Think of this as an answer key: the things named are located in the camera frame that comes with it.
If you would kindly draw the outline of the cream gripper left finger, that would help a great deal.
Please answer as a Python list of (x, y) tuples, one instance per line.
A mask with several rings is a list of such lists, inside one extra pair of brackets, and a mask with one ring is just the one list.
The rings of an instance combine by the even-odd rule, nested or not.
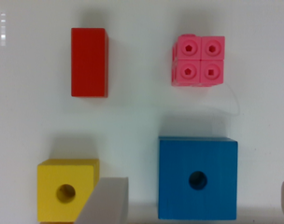
[(127, 177), (103, 177), (85, 203), (75, 224), (127, 224)]

